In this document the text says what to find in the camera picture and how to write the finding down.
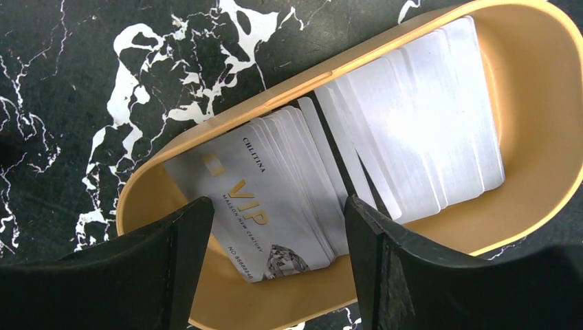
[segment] yellow tray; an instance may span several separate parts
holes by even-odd
[[[545,1],[478,0],[411,19],[180,134],[127,182],[118,202],[118,234],[186,203],[164,171],[167,159],[465,15],[474,17],[478,30],[506,182],[407,227],[471,255],[533,232],[582,181],[583,41],[570,18]],[[348,256],[327,269],[249,284],[211,237],[190,323],[281,329],[355,301]]]

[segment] stack of white cards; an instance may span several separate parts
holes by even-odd
[[[349,193],[406,223],[504,181],[471,17],[314,92],[165,163],[249,282],[348,254]]]

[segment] table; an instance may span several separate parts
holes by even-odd
[[[462,2],[0,0],[0,263],[114,237],[124,183],[178,133],[400,21]],[[578,0],[551,2],[581,27]],[[484,257],[581,244],[582,217],[579,189],[539,231]],[[293,329],[359,323],[352,305]]]

